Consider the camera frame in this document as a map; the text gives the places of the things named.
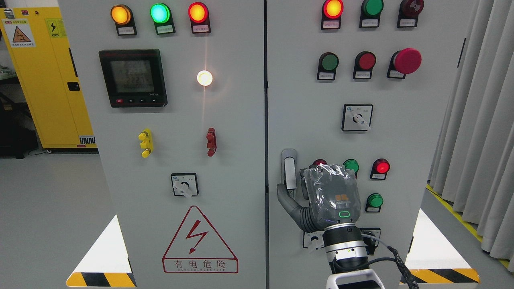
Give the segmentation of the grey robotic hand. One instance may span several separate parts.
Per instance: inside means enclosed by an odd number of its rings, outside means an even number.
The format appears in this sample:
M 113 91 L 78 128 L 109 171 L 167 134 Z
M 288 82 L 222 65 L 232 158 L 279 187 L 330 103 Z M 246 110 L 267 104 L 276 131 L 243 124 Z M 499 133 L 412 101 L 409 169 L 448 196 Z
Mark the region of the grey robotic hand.
M 277 185 L 277 199 L 303 232 L 321 232 L 327 227 L 356 223 L 362 212 L 354 170 L 338 164 L 321 164 L 304 170 L 310 204 L 293 199 L 284 183 Z

